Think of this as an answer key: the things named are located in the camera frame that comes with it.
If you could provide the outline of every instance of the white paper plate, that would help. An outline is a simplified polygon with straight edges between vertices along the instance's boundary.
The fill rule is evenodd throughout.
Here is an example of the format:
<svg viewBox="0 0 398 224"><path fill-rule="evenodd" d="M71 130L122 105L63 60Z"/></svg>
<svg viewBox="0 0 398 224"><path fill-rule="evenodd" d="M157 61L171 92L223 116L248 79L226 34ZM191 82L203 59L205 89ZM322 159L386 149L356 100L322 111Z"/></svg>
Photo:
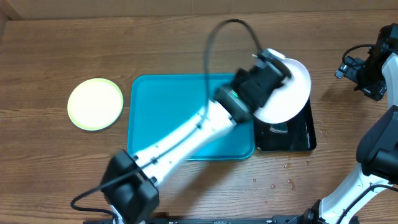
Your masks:
<svg viewBox="0 0 398 224"><path fill-rule="evenodd" d="M78 85L69 96L68 115L73 124L97 131L113 124L123 109L119 87L110 80L93 78Z"/></svg>
<svg viewBox="0 0 398 224"><path fill-rule="evenodd" d="M263 108L254 115L269 124L286 122L296 116L305 106L311 92L311 77L307 68L294 59L282 61L292 74L292 79L274 90Z"/></svg>

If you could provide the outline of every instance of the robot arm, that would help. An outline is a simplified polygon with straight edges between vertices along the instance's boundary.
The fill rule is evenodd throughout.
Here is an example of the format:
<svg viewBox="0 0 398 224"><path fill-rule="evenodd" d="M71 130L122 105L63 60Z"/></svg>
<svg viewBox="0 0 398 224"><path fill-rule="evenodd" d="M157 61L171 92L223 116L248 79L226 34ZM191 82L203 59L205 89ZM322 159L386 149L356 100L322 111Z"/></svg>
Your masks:
<svg viewBox="0 0 398 224"><path fill-rule="evenodd" d="M398 25L392 24L381 29L377 43L398 49ZM348 57L349 67L342 63L336 72L338 78L348 77L358 84L355 90L376 101L385 92L388 97L388 111L366 133L358 145L354 170L340 186L319 202L319 205L306 211L314 214L313 218L304 215L302 223L348 224L351 218L378 193L385 188L378 187L368 191L372 185L392 186L398 183L398 56L383 49L371 49L370 56L364 62L359 58Z"/></svg>
<svg viewBox="0 0 398 224"><path fill-rule="evenodd" d="M149 217L159 205L159 186L181 162L235 125L252 119L271 93L284 85L285 78L292 76L281 54L274 55L274 52L265 50L258 55L260 66L249 71L239 69L229 85L218 88L207 108L164 139L133 157L120 151L111 159L101 185L132 173L128 179L102 189L111 208L125 224L136 224Z"/></svg>

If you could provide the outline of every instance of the black container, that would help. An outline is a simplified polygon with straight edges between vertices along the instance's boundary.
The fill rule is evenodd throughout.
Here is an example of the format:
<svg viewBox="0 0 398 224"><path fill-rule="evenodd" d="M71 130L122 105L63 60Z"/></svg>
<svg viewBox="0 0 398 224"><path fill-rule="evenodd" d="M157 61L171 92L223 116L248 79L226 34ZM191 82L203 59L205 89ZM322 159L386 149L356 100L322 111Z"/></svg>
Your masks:
<svg viewBox="0 0 398 224"><path fill-rule="evenodd" d="M284 124L271 125L255 119L254 137L260 151L314 150L317 140L310 100L294 118Z"/></svg>

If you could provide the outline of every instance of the blue tray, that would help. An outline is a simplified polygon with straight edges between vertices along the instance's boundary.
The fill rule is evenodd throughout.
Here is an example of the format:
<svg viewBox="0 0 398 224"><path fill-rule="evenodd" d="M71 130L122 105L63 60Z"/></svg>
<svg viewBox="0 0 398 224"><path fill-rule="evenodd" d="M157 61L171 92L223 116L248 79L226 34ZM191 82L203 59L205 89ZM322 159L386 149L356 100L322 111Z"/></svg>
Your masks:
<svg viewBox="0 0 398 224"><path fill-rule="evenodd" d="M211 95L233 74L210 75ZM205 102L204 75L143 75L131 88L127 151L129 155L164 138L191 118ZM254 152L253 123L235 127L189 160L247 159Z"/></svg>

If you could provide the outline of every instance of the wood grain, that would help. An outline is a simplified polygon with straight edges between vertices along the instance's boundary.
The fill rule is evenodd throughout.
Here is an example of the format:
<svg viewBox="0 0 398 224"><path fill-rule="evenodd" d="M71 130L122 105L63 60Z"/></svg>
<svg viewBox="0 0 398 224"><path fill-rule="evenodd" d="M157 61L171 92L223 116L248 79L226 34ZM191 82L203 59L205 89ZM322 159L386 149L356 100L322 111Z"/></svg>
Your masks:
<svg viewBox="0 0 398 224"><path fill-rule="evenodd" d="M398 9L396 0L2 0L12 20Z"/></svg>
<svg viewBox="0 0 398 224"><path fill-rule="evenodd" d="M1 41L2 33L4 32L4 29L6 28L7 21L8 21L7 16L0 8L0 41Z"/></svg>
<svg viewBox="0 0 398 224"><path fill-rule="evenodd" d="M111 155L126 147L131 84L143 74L201 73L207 35L230 17L8 22L0 44L1 222L81 223L101 217L76 212L69 202L97 185ZM239 162L188 162L161 190L158 212L190 218L302 213L351 172L359 140L386 110L385 99L374 102L333 75L346 49L374 43L382 26L398 21L398 11L233 17L250 23L264 47L310 70L318 146L311 154L256 152ZM248 68L253 52L246 31L227 26L215 43L211 71ZM355 54L366 57L364 51ZM117 123L89 133L72 124L66 105L72 90L93 77L117 83L125 105ZM291 169L284 169L286 163ZM397 222L396 198L389 191L378 195L358 213L361 223ZM101 194L81 204L107 207Z"/></svg>

